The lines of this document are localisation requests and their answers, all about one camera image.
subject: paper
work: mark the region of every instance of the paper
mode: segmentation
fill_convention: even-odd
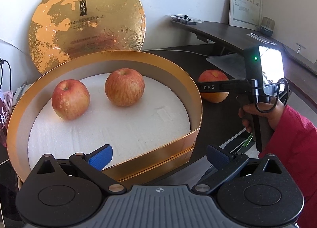
[[[26,85],[25,87],[19,87],[15,94],[14,94],[14,97],[13,97],[13,100],[12,100],[12,106],[15,106],[18,101],[20,100],[20,98],[24,95],[24,93],[29,89],[29,87],[31,87],[31,85]]]
[[[229,25],[258,30],[262,0],[230,0]]]

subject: hand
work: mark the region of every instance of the hand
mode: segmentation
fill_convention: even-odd
[[[258,103],[258,107],[260,110],[269,110],[272,108],[273,104],[275,102],[275,99],[272,99],[270,103]],[[239,117],[243,118],[245,112],[258,115],[258,116],[263,116],[266,117],[268,120],[268,124],[271,126],[273,130],[276,129],[278,122],[280,121],[283,111],[284,111],[285,106],[282,104],[280,100],[278,100],[276,107],[269,113],[260,113],[257,111],[254,103],[252,104],[247,104],[243,106],[243,109],[239,109]],[[247,119],[242,120],[242,125],[246,127],[247,132],[252,132],[252,128],[250,126],[250,122]]]

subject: desk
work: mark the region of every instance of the desk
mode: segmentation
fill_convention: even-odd
[[[209,21],[197,23],[196,25],[186,25],[172,21],[172,24],[175,27],[188,30],[196,35],[219,43],[229,50],[239,54],[242,54],[243,50],[246,48],[264,45],[262,42],[246,35],[254,33],[256,35],[262,36],[260,32],[246,28],[228,26],[227,24]],[[279,46],[282,45],[275,39],[271,38],[271,40],[277,43]],[[292,57],[302,61],[305,65],[308,65],[311,68],[315,68],[315,66],[308,59],[296,53],[294,50],[288,47],[286,48]],[[294,61],[283,50],[281,50],[281,52],[283,57],[284,75],[289,82],[290,89],[295,92],[305,103],[307,103],[307,105],[315,113],[317,113],[317,76],[302,67],[298,62]]]

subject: pink object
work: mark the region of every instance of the pink object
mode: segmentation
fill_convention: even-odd
[[[3,127],[8,128],[9,119],[10,119],[10,115],[7,112],[7,108],[5,107],[2,100],[0,100],[0,128],[1,129]]]
[[[290,106],[286,106],[273,136],[259,154],[275,154],[305,197],[297,221],[300,228],[317,227],[317,129]]]
[[[12,101],[13,101],[13,92],[12,91],[6,91],[3,92],[4,100],[3,103],[7,109],[7,112],[9,115],[12,113]]]

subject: circular knob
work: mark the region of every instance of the circular knob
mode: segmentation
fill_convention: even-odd
[[[112,184],[109,186],[109,190],[112,192],[120,192],[123,191],[124,187],[121,184]]]
[[[207,192],[210,190],[210,187],[207,184],[198,184],[196,185],[195,190],[199,192]]]
[[[39,200],[48,206],[62,206],[71,202],[75,197],[75,191],[64,185],[54,185],[44,188],[39,193]]]
[[[278,189],[269,185],[253,185],[245,189],[245,198],[253,204],[269,206],[277,203],[281,199]]]

